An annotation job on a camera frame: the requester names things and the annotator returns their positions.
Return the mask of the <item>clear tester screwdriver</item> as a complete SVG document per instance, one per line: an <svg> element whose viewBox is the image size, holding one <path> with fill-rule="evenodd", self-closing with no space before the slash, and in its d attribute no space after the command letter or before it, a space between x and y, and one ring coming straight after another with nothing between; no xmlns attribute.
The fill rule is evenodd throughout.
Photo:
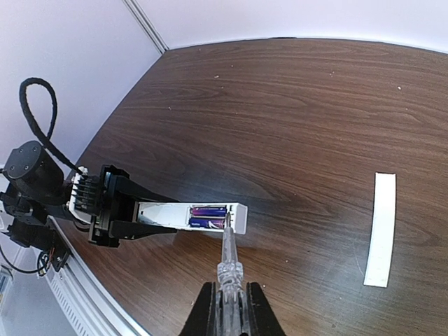
<svg viewBox="0 0 448 336"><path fill-rule="evenodd" d="M244 268L239 262L230 214L223 224L221 262L217 266L216 334L250 335L249 309L242 283Z"/></svg>

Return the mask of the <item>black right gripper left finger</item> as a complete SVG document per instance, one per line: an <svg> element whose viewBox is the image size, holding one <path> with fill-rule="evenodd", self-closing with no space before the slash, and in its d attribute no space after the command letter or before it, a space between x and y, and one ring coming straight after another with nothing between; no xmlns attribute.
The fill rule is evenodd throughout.
<svg viewBox="0 0 448 336"><path fill-rule="evenodd" d="M216 283L203 284L191 312L180 332L180 336L215 335Z"/></svg>

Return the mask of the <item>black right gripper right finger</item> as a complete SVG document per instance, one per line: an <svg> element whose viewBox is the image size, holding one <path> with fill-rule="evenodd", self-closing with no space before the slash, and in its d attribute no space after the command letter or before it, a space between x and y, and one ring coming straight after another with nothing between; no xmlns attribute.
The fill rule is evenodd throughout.
<svg viewBox="0 0 448 336"><path fill-rule="evenodd" d="M259 283L246 284L246 297L250 335L286 336Z"/></svg>

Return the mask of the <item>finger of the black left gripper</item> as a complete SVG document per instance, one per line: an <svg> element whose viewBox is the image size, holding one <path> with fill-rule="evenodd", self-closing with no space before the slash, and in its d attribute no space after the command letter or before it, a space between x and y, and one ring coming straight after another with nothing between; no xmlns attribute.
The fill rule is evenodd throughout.
<svg viewBox="0 0 448 336"><path fill-rule="evenodd" d="M174 234L178 230L159 225L114 220L111 222L108 234L110 238L135 240L151 235Z"/></svg>
<svg viewBox="0 0 448 336"><path fill-rule="evenodd" d="M157 194L123 175L112 174L113 196L119 203L130 202L179 202L177 199Z"/></svg>

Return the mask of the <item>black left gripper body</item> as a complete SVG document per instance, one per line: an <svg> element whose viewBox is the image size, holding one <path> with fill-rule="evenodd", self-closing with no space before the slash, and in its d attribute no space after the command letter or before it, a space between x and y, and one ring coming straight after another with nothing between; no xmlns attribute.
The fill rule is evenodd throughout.
<svg viewBox="0 0 448 336"><path fill-rule="evenodd" d="M67 207L71 180L64 178L47 150L37 141L28 141L14 148L1 169L1 176L6 179L1 205L13 218L6 228L6 236L22 247L35 247L42 251L62 249L62 238L50 222L50 218L55 217L71 221L80 231L87 232L88 240L93 244L118 247L122 239L109 237L110 224L112 221L135 222L135 202L119 203L114 198L112 174L130 179L126 171L104 165L98 175L103 185L98 213L89 225L83 225Z"/></svg>

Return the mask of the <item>white battery cover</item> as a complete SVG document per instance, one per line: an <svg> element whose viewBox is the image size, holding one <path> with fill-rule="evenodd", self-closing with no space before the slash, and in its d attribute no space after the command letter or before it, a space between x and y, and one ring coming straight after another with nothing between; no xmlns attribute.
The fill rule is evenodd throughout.
<svg viewBox="0 0 448 336"><path fill-rule="evenodd" d="M386 288L396 223L396 175L376 172L369 252L364 286Z"/></svg>

